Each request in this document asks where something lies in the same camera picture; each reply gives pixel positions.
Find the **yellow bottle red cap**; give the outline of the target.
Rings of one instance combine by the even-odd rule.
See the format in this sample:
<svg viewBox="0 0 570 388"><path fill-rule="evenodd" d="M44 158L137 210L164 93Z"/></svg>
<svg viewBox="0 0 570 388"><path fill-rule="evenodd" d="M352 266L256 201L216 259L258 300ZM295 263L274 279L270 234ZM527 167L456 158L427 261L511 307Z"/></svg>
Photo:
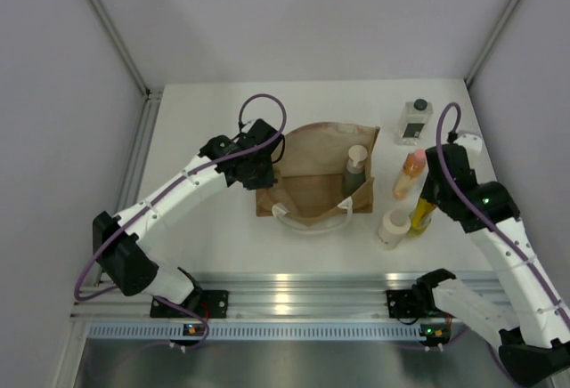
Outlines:
<svg viewBox="0 0 570 388"><path fill-rule="evenodd" d="M419 198L417 205L410 213L411 226L408 230L407 236L410 238L421 236L431 223L432 213L435 210L435 205L424 198Z"/></svg>

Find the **orange bottle pink cap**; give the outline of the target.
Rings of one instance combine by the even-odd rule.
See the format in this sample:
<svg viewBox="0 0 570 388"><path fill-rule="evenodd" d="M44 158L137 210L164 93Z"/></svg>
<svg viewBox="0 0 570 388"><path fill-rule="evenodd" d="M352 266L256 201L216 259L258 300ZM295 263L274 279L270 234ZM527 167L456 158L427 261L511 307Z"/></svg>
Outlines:
<svg viewBox="0 0 570 388"><path fill-rule="evenodd" d="M427 155L424 149L414 150L407 155L392 189L395 199L403 200L408 196L426 166Z"/></svg>

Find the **round white jar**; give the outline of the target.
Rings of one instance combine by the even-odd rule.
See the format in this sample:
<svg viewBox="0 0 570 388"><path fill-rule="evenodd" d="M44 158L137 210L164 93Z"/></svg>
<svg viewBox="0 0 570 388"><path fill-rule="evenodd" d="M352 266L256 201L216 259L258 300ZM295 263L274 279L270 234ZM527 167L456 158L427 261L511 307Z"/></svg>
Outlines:
<svg viewBox="0 0 570 388"><path fill-rule="evenodd" d="M411 227L409 215L400 209L384 213L376 238L384 250L393 250L407 235Z"/></svg>

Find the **brown canvas tote bag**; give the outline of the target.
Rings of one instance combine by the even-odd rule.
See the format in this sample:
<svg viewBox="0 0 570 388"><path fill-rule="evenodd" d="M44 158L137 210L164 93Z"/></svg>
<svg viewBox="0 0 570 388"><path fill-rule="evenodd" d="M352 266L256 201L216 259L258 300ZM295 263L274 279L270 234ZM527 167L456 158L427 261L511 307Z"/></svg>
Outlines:
<svg viewBox="0 0 570 388"><path fill-rule="evenodd" d="M284 153L274 165L277 183L256 192L256 216L272 217L293 230L325 231L323 224L337 216L350 223L354 214L370 214L374 205L371 154L380 128L339 122L303 125L285 135ZM351 196L342 193L348 150L362 145L368 150L364 184Z"/></svg>

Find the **clear bottle black cap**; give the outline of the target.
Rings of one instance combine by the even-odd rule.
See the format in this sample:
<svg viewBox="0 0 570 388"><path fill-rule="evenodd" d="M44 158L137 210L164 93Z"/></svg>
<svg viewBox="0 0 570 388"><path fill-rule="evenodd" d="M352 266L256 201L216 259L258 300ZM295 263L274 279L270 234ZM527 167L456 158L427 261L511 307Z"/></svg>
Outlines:
<svg viewBox="0 0 570 388"><path fill-rule="evenodd" d="M433 114L432 103L425 99L407 101L396 129L395 142L399 145L416 145Z"/></svg>

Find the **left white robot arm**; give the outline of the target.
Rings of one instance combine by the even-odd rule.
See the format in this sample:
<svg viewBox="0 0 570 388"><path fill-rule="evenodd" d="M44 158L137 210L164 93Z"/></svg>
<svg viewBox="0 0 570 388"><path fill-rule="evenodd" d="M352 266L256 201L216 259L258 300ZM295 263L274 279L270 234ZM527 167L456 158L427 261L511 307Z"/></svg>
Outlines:
<svg viewBox="0 0 570 388"><path fill-rule="evenodd" d="M284 136L264 120L233 139L210 139L170 181L116 215L101 212L93 221L96 262L125 296L161 296L184 317L201 305L197 282L181 269L152 261L161 236L194 207L239 182L246 190L272 187L273 153Z"/></svg>

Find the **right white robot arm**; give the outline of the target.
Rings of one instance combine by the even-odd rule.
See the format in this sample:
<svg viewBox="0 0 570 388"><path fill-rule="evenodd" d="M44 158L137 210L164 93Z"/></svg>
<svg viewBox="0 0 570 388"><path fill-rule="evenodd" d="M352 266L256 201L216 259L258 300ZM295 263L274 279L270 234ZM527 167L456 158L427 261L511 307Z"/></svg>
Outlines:
<svg viewBox="0 0 570 388"><path fill-rule="evenodd" d="M480 183L464 142L427 149L427 178L419 202L458 222L497 275L510 307L504 311L439 269L413 285L416 307L462 321L498 353L522 387L569 368L569 306L554 288L526 236L520 211L499 182Z"/></svg>

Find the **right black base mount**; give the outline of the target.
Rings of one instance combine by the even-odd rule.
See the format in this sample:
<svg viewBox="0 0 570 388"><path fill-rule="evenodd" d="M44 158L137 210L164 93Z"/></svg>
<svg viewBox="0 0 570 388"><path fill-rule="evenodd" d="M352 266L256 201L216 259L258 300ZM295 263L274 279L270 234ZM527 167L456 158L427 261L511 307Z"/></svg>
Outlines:
<svg viewBox="0 0 570 388"><path fill-rule="evenodd" d="M387 290L386 300L391 319L412 320L427 316L422 297L412 289Z"/></svg>

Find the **aluminium mounting rail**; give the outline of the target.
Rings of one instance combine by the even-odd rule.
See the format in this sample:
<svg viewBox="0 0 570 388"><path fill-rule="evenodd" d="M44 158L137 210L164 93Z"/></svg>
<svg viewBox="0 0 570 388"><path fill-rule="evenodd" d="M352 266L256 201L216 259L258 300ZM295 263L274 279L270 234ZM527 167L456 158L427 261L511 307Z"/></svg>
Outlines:
<svg viewBox="0 0 570 388"><path fill-rule="evenodd" d="M204 289L229 292L227 320L255 322L388 321L387 290L411 287L423 272L400 273L198 273ZM510 302L490 271L459 271L467 287L500 307ZM114 290L88 302L75 302L74 320L147 320L151 298Z"/></svg>

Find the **right aluminium frame post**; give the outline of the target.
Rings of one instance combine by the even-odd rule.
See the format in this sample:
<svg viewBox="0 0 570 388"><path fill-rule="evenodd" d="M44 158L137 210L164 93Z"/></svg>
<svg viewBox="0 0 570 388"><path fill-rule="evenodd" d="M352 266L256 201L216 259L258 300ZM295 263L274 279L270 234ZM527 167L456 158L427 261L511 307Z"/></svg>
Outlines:
<svg viewBox="0 0 570 388"><path fill-rule="evenodd" d="M492 55L495 47L500 42L501 37L504 35L510 22L516 15L518 9L522 6L523 2L524 0L507 0L507 2L504 4L499 17L493 23L493 27L490 30L490 33L485 39L483 46L477 53L477 56L472 63L470 70L464 78L464 83L468 90L476 81L477 76L484 68L487 60Z"/></svg>

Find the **aluminium frame post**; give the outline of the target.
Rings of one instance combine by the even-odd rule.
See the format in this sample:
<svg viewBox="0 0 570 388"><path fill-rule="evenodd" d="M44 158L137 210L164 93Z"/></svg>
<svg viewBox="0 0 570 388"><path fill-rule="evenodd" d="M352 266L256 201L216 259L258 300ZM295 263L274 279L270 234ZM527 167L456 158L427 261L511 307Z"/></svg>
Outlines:
<svg viewBox="0 0 570 388"><path fill-rule="evenodd" d="M522 6L523 2L524 0L507 0L507 2L504 4L499 17L493 23L493 27L490 30L490 33L485 39L483 46L477 53L477 56L472 63L470 70L464 78L464 83L468 90L476 81L477 76L484 68L487 60L492 55L495 47L500 42L501 37L504 35L510 22L516 15L518 9Z"/></svg>
<svg viewBox="0 0 570 388"><path fill-rule="evenodd" d="M134 86L141 94L141 96L148 96L150 94L150 88L147 86L145 80L143 79L142 73L137 68L134 59L127 48L127 45L119 33L119 30L117 29L115 22L111 18L107 8L105 7L105 4L102 0L86 0L86 2L93 11L94 16L102 27L103 32L110 40L113 50L122 62L127 74L133 81Z"/></svg>

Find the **left aluminium frame post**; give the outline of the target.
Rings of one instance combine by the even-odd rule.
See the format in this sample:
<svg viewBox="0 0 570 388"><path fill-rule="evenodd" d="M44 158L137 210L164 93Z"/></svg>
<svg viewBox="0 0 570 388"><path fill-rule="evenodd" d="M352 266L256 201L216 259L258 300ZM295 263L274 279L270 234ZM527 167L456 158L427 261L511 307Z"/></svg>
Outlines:
<svg viewBox="0 0 570 388"><path fill-rule="evenodd" d="M141 94L141 96L148 96L150 94L150 88L147 86L145 80L143 79L142 73L137 68L134 59L127 48L127 45L119 33L119 30L117 29L115 22L111 18L107 8L105 7L105 4L102 0L86 0L86 2L93 11L94 16L102 27L103 32L110 40L113 50L122 62L127 74L133 81L134 86Z"/></svg>

